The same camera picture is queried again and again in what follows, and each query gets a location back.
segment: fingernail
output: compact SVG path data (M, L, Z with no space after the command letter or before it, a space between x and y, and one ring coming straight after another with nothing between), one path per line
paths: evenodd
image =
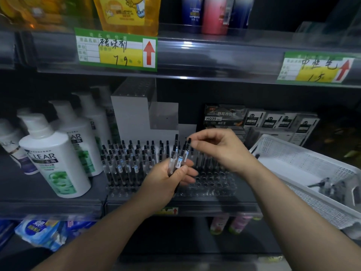
M196 148L198 141L191 141L191 147Z

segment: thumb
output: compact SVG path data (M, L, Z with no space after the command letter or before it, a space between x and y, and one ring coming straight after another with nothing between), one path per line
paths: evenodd
M207 155L217 157L217 146L206 141L192 141L191 146Z
M176 171L174 171L174 173L169 177L169 180L171 180L174 186L176 186L186 176L187 171L188 171L188 166L183 165L180 168L178 168Z

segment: person's right hand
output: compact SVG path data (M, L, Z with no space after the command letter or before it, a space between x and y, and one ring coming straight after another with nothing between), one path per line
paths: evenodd
M247 150L231 129L205 129L189 136L191 146L212 156L225 168L246 177L261 163Z

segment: person's left hand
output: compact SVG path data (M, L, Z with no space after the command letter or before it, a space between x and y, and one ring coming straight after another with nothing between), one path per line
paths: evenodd
M153 215L170 202L179 183L181 185L195 183L195 179L192 177L197 176L198 172L191 168L193 166L191 160L188 159L186 165L174 171L170 177L167 173L168 164L169 158L156 164L131 199L137 201L148 216Z

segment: forearm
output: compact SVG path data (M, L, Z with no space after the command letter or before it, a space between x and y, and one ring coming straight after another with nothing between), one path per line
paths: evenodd
M361 249L267 168L244 177L292 270L361 270Z
M141 209L137 201L128 201L33 270L110 270L133 232L147 218Z

